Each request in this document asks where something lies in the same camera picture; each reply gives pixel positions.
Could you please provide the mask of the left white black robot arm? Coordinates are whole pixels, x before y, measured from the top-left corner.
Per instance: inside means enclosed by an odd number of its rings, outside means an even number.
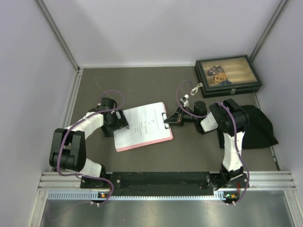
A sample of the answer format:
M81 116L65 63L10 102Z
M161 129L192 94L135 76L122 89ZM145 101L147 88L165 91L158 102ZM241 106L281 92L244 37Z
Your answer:
M86 139L98 129L109 138L114 137L114 132L128 127L129 123L116 101L104 97L96 108L90 109L76 123L54 131L49 164L57 171L71 171L70 175L93 187L111 188L105 167L87 158Z

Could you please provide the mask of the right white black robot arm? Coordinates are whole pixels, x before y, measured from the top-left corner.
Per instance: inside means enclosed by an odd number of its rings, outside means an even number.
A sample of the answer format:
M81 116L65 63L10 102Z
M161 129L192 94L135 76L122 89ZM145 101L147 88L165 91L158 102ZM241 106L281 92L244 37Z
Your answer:
M248 113L233 99L216 102L209 107L206 107L205 102L197 101L193 110L189 109L186 97L179 102L175 113L166 118L164 123L182 126L185 122L192 122L196 131L202 135L213 131L222 133L224 157L221 170L217 176L207 174L206 181L214 190L222 186L234 186L244 176L241 152L245 130L250 122Z

